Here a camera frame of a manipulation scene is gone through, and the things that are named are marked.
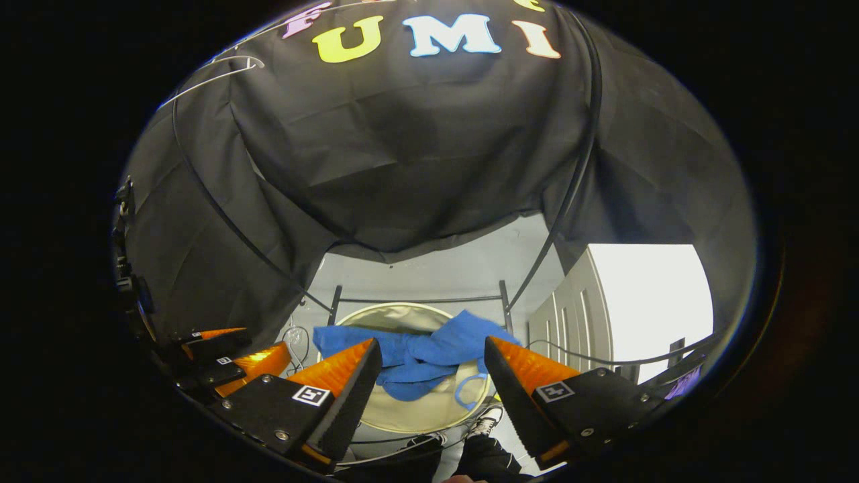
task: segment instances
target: hand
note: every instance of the hand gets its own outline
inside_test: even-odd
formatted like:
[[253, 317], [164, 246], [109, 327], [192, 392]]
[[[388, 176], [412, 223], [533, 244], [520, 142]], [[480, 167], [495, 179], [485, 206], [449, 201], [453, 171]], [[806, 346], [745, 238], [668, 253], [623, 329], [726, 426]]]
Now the hand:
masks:
[[475, 481], [465, 474], [456, 474], [444, 480], [442, 483], [487, 483], [486, 480]]

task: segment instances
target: blue towel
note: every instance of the blue towel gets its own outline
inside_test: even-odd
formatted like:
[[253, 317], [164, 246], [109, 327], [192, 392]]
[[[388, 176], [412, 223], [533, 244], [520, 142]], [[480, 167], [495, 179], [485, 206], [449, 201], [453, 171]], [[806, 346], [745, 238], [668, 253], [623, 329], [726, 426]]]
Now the blue towel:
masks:
[[487, 335], [521, 345], [495, 322], [463, 310], [429, 337], [414, 339], [406, 346], [413, 358], [433, 364], [462, 364], [477, 359], [478, 370], [485, 374], [488, 371], [483, 355]]
[[360, 327], [314, 328], [314, 344], [323, 358], [375, 337], [381, 349], [382, 371], [376, 379], [397, 400], [416, 400], [427, 394], [459, 364], [478, 360], [486, 373], [484, 341], [492, 335], [517, 345], [516, 338], [493, 321], [463, 310], [430, 335], [390, 333]]

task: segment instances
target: colorful letter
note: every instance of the colorful letter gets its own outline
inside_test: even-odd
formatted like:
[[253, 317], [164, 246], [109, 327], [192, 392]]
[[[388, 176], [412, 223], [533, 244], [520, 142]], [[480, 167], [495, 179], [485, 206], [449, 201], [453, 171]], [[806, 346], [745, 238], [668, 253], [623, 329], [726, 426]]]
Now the colorful letter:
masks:
[[294, 17], [291, 17], [289, 20], [286, 21], [286, 34], [283, 34], [283, 37], [281, 38], [286, 39], [290, 35], [298, 34], [305, 28], [310, 27], [310, 24], [312, 24], [312, 20], [320, 18], [320, 15], [322, 15], [322, 9], [327, 9], [330, 6], [331, 2], [325, 2], [320, 5], [316, 5], [312, 9], [304, 10], [303, 12]]
[[348, 49], [343, 48], [343, 40], [340, 34], [346, 31], [346, 27], [338, 27], [314, 37], [314, 44], [320, 49], [320, 58], [324, 62], [336, 64], [346, 62], [353, 58], [363, 57], [376, 49], [381, 43], [379, 22], [382, 16], [376, 15], [355, 22], [355, 27], [361, 29], [364, 41], [360, 46]]
[[415, 48], [411, 50], [413, 57], [436, 55], [440, 52], [441, 49], [433, 45], [433, 39], [449, 52], [454, 52], [459, 48], [463, 37], [466, 38], [466, 44], [462, 48], [466, 52], [497, 53], [501, 51], [501, 47], [492, 41], [486, 27], [488, 21], [489, 17], [486, 15], [463, 14], [456, 18], [452, 27], [448, 27], [433, 16], [420, 15], [403, 20], [403, 25], [411, 27], [415, 37]]
[[530, 21], [514, 20], [511, 23], [522, 29], [528, 48], [525, 52], [531, 55], [548, 58], [560, 58], [561, 54], [551, 48], [549, 40], [545, 37], [545, 27], [531, 23]]
[[526, 9], [537, 10], [538, 12], [545, 12], [543, 7], [537, 6], [537, 0], [513, 0], [519, 5], [525, 7]]

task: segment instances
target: sneaker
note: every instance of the sneaker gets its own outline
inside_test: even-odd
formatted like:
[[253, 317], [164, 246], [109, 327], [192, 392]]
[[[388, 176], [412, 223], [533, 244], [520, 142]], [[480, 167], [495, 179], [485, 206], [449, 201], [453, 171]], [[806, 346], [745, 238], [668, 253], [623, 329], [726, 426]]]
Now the sneaker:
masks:
[[468, 430], [466, 439], [474, 436], [489, 436], [498, 423], [501, 422], [501, 417], [504, 415], [504, 407], [500, 404], [493, 404], [486, 409], [474, 421], [471, 429]]

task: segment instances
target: letter m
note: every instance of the letter m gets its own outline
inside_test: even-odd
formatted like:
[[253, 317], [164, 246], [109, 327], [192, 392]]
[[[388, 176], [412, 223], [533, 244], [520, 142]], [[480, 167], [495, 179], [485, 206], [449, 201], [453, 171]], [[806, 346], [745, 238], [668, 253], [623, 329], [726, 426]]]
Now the letter m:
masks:
[[413, 57], [425, 55], [436, 55], [441, 51], [433, 45], [433, 40], [449, 52], [454, 52], [460, 47], [462, 38], [466, 38], [466, 44], [462, 48], [466, 52], [496, 53], [501, 47], [492, 41], [486, 23], [489, 17], [486, 15], [463, 14], [456, 18], [454, 25], [447, 25], [429, 15], [403, 20], [403, 25], [411, 28], [415, 37], [415, 48], [411, 50]]

